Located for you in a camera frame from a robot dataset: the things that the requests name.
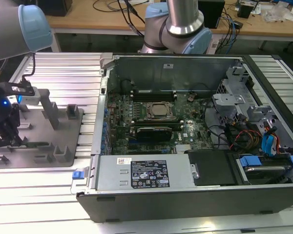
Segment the power supply label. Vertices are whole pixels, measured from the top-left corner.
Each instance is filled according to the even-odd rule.
[[[166,160],[131,161],[131,186],[134,189],[170,187]]]

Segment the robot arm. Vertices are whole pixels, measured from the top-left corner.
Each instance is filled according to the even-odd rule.
[[[146,9],[145,43],[141,53],[202,54],[211,40],[197,0],[167,0]]]
[[[36,52],[52,44],[51,28],[35,6],[0,0],[0,60]]]
[[[16,6],[0,0],[0,60],[36,52],[52,44],[50,26],[42,10],[34,5]],[[20,146],[19,105],[11,104],[8,96],[34,96],[30,82],[22,78],[20,83],[0,83],[0,147]]]

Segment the screw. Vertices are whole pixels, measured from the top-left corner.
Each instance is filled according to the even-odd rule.
[[[193,179],[198,179],[199,174],[197,172],[192,172]]]

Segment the desk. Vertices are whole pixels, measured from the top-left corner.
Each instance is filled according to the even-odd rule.
[[[106,0],[100,0],[96,7],[108,10],[105,5]],[[78,34],[111,34],[111,35],[134,35],[127,26],[121,12],[100,12],[92,8],[94,0],[74,0],[71,11],[65,17],[47,16],[52,28],[54,42],[52,50],[60,51],[60,46],[56,37],[57,33],[78,33]],[[228,8],[235,0],[227,0],[225,7]],[[139,15],[144,18],[147,4],[135,6]],[[259,15],[251,16],[248,19],[237,18],[237,12],[228,9],[228,14],[234,20],[242,22],[243,28],[240,31],[238,39],[250,40],[277,40],[293,41],[293,22],[286,20],[284,22],[266,23]],[[132,15],[132,21],[140,31],[144,31],[144,24]],[[208,52],[215,53],[218,41],[226,35],[228,26],[224,20],[221,20],[217,29],[212,29],[213,40]]]

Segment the blue cable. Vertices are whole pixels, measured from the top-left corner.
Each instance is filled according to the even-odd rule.
[[[231,39],[230,41],[230,46],[228,48],[228,50],[226,51],[226,54],[228,54],[228,52],[230,51],[230,49],[232,48],[233,44],[234,44],[234,38],[235,38],[235,26],[234,26],[234,23],[232,21],[232,19],[229,19],[229,18],[226,18],[226,17],[221,17],[223,19],[226,19],[226,20],[230,20],[231,21],[231,24],[232,24],[232,32],[233,32],[233,38]]]

